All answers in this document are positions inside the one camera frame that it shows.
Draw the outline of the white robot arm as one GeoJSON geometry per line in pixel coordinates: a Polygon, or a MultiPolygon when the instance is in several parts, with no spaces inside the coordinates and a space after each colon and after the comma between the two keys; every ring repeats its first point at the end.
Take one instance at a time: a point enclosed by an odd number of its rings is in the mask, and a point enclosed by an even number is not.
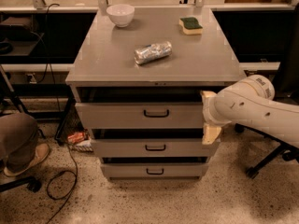
{"type": "Polygon", "coordinates": [[[212,144],[221,128],[237,123],[299,147],[299,105],[273,100],[271,81],[261,75],[239,80],[218,93],[201,91],[205,145],[212,144]]]}

